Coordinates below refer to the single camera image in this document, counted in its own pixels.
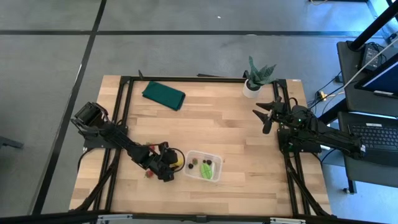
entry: white pot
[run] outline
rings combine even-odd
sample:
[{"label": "white pot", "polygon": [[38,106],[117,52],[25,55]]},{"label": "white pot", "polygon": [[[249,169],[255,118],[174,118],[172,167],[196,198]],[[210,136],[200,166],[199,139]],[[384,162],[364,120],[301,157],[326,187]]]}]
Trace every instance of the white pot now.
[{"label": "white pot", "polygon": [[252,91],[252,90],[250,90],[250,89],[248,88],[248,86],[247,86],[248,81],[249,81],[249,80],[246,80],[246,81],[244,82],[244,85],[243,85],[243,95],[244,95],[245,97],[247,97],[247,98],[256,98],[256,97],[259,95],[260,91],[261,91],[261,86],[260,86],[260,89],[258,89],[258,90],[256,90],[256,91]]}]

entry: clear plastic box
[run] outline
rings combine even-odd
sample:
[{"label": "clear plastic box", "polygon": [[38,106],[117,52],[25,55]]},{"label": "clear plastic box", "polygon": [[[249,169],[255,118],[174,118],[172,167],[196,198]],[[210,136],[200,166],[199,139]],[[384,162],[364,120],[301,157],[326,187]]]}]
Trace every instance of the clear plastic box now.
[{"label": "clear plastic box", "polygon": [[[198,164],[194,165],[192,169],[189,169],[188,165],[189,163],[192,163],[193,159],[198,160]],[[223,160],[220,156],[210,154],[210,153],[205,153],[205,152],[200,152],[200,151],[195,151],[191,150],[188,152],[187,156],[185,157],[185,167],[183,168],[184,174],[195,178],[195,179],[200,179],[200,180],[206,180],[210,182],[217,182],[220,180],[221,177],[221,170],[223,168]],[[211,173],[212,176],[210,179],[206,179],[202,177],[200,167],[203,164],[203,160],[211,161]]]}]

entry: succulent plant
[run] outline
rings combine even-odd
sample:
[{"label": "succulent plant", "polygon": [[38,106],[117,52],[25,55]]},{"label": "succulent plant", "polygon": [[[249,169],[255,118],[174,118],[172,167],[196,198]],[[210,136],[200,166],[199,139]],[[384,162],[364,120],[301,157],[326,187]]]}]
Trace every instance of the succulent plant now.
[{"label": "succulent plant", "polygon": [[271,74],[274,71],[276,65],[268,67],[264,66],[258,70],[253,64],[253,58],[249,56],[250,74],[247,76],[250,88],[257,88],[273,81]]}]

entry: green towel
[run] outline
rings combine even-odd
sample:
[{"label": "green towel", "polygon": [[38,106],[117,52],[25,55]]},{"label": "green towel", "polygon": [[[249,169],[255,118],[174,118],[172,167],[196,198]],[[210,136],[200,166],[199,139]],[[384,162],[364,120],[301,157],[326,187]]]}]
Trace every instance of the green towel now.
[{"label": "green towel", "polygon": [[150,81],[142,96],[177,111],[181,108],[185,93],[171,87]]}]

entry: wooden tabletop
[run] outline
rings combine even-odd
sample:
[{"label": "wooden tabletop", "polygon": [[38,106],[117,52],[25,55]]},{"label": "wooden tabletop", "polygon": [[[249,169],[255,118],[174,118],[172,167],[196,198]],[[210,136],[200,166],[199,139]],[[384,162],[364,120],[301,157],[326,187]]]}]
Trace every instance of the wooden tabletop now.
[{"label": "wooden tabletop", "polygon": [[[97,102],[112,116],[120,76],[103,78]],[[255,103],[274,99],[272,85],[262,87],[256,99],[242,94],[242,83],[161,82],[183,91],[186,99],[181,110],[173,111],[142,97],[148,82],[133,86],[128,136],[135,142],[168,141],[187,153],[209,152],[223,158],[221,179],[217,183],[197,180],[183,172],[164,183],[147,179],[126,151],[122,151],[111,210],[133,213],[173,213],[209,215],[291,216],[289,190],[283,155],[279,152],[276,130],[262,134],[262,123],[251,111],[261,110]],[[300,80],[287,80],[290,97],[306,105]],[[126,92],[122,97],[123,111]],[[82,160],[70,208],[79,206],[98,181],[104,150],[95,149]],[[327,212],[329,200],[319,161],[301,153],[305,183]],[[301,197],[296,186],[299,211]],[[107,187],[101,200],[104,207]]]}]

